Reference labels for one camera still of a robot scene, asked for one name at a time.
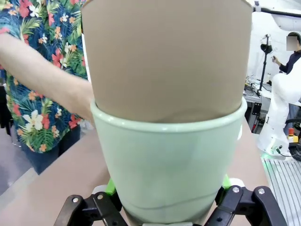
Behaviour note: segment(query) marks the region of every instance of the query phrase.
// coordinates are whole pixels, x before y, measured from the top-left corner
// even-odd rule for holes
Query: person's arm
[[[89,81],[66,73],[21,40],[0,34],[0,65],[26,87],[53,99],[93,123]]]

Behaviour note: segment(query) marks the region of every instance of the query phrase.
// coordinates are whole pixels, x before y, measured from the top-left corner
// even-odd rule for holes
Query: table
[[[242,137],[228,175],[243,180],[249,190],[267,186],[260,152],[244,120]],[[93,189],[109,181],[103,153],[93,130],[48,167],[0,213],[1,226],[53,226],[66,198],[71,194],[88,197]],[[235,216],[231,226],[249,225]]]
[[[257,91],[259,89],[260,85],[255,85],[255,91]],[[268,99],[271,99],[272,93],[268,90],[266,90],[264,87],[261,88],[261,91],[259,91],[259,93]],[[291,103],[293,105],[297,105],[299,107],[301,107],[301,103],[299,101],[296,101],[295,103]]]

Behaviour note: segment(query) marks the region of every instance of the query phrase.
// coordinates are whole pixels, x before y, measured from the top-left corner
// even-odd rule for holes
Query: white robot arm
[[[301,98],[301,58],[289,74],[276,74],[272,81],[272,95],[266,121],[258,138],[258,147],[270,155],[287,155],[288,139],[283,128],[289,112],[289,103]]]

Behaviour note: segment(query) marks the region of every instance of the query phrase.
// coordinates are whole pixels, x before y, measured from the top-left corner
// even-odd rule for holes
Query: gray floor
[[[20,147],[12,144],[5,129],[0,129],[0,195],[31,168]]]

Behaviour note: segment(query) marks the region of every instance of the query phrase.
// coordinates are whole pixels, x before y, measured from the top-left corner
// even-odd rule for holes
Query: tropical print shirt
[[[0,0],[0,34],[8,32],[55,66],[87,79],[81,39],[82,4],[82,0]],[[79,123],[79,117],[20,84],[8,72],[6,84],[18,140],[32,151],[50,151]]]

